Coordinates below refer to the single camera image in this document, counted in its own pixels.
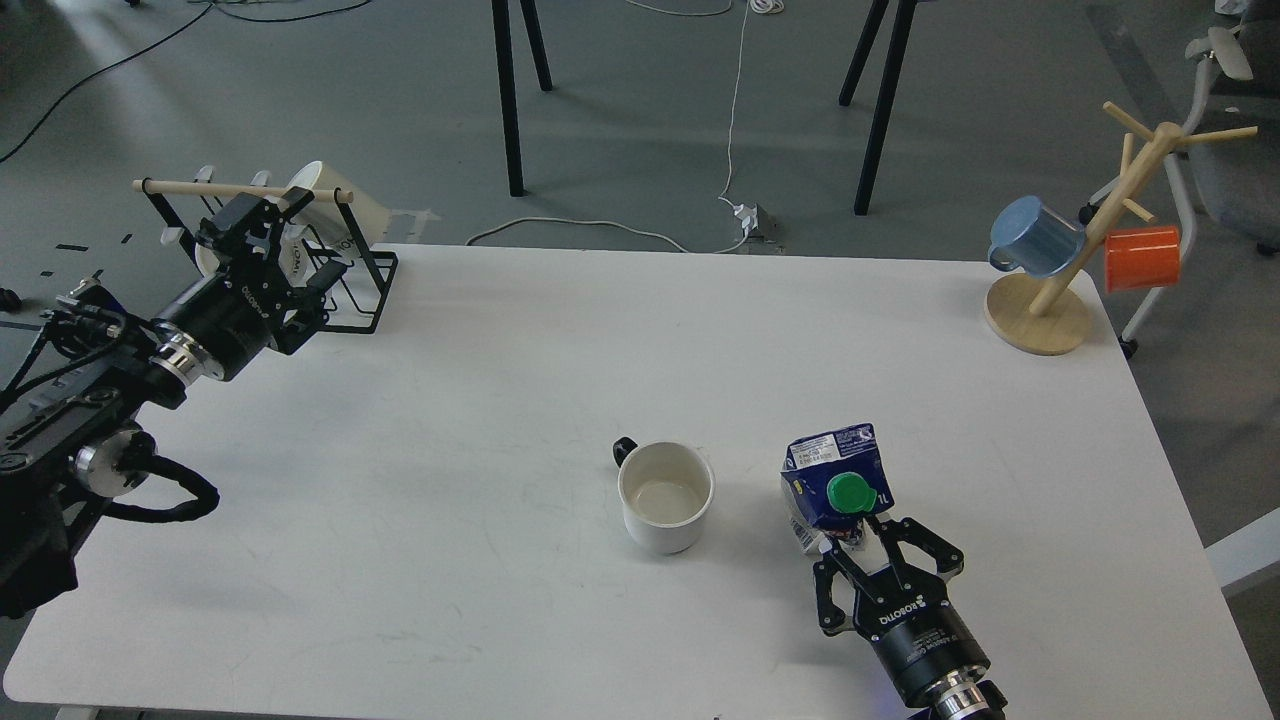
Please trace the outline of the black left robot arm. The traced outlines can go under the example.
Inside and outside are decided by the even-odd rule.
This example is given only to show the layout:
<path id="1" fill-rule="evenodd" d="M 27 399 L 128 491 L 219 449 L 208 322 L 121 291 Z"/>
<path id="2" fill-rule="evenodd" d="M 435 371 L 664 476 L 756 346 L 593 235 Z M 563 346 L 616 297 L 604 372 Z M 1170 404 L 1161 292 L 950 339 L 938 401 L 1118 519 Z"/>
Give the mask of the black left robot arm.
<path id="1" fill-rule="evenodd" d="M 183 250 L 207 250 L 216 266 L 150 320 L 95 279 L 45 313 L 3 388 L 4 407 L 41 391 L 3 429 L 4 618 L 78 585 L 76 555 L 100 519 L 193 521 L 218 506 L 209 480 L 157 454 L 138 411 L 179 407 L 197 379 L 232 380 L 266 348 L 296 352 L 326 324 L 325 297 L 346 273 L 329 260 L 296 284 L 282 269 L 284 229 L 316 201 L 311 190 L 234 186 L 196 231 L 166 200 L 175 184 L 142 191 Z"/>

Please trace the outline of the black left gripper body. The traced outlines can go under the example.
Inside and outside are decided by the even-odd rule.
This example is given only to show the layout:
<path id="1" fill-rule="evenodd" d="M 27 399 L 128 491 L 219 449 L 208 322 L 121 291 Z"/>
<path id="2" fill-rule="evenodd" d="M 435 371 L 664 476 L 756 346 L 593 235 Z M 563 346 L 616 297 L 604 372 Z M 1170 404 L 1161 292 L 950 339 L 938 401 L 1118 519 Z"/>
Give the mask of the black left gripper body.
<path id="1" fill-rule="evenodd" d="M 261 258 L 221 264 L 154 318 L 152 364 L 183 383 L 229 382 L 265 348 L 294 354 L 323 328 L 294 324 L 296 288 L 278 264 Z"/>

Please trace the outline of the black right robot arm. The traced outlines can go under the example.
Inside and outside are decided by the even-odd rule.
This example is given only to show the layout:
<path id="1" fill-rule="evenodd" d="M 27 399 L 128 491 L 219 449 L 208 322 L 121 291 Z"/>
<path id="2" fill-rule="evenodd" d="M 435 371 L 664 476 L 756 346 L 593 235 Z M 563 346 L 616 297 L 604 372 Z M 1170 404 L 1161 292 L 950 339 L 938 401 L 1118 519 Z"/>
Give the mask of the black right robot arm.
<path id="1" fill-rule="evenodd" d="M 948 597 L 963 551 L 913 518 L 868 525 L 887 557 L 873 573 L 845 536 L 820 533 L 812 571 L 822 632 L 867 641 L 914 719 L 1002 719 L 1009 702 L 987 678 L 989 657 Z"/>

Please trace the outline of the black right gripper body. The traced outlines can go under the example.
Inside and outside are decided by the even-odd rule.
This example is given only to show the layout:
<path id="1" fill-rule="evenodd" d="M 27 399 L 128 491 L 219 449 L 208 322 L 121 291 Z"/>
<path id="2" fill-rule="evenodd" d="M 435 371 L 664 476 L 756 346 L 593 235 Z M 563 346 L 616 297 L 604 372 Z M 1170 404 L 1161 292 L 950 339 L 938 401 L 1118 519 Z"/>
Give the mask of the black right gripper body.
<path id="1" fill-rule="evenodd" d="M 909 708 L 992 708 L 989 659 L 950 601 L 922 594 L 872 601 L 854 584 L 852 629 L 870 643 Z"/>

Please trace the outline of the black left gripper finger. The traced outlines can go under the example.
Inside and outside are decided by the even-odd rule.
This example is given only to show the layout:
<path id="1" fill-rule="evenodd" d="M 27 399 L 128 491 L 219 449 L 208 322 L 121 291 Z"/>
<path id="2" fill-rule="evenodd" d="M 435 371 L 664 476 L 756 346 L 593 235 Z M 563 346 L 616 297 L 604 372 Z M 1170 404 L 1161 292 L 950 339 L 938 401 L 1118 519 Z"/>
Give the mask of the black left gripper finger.
<path id="1" fill-rule="evenodd" d="M 300 329 L 317 331 L 328 323 L 326 297 L 348 269 L 344 263 L 329 260 L 294 290 L 294 324 Z"/>
<path id="2" fill-rule="evenodd" d="M 314 200 L 306 188 L 288 188 L 279 201 L 252 193 L 236 195 L 224 208 L 200 222 L 195 242 L 210 250 L 220 264 L 278 264 L 284 225 Z"/>

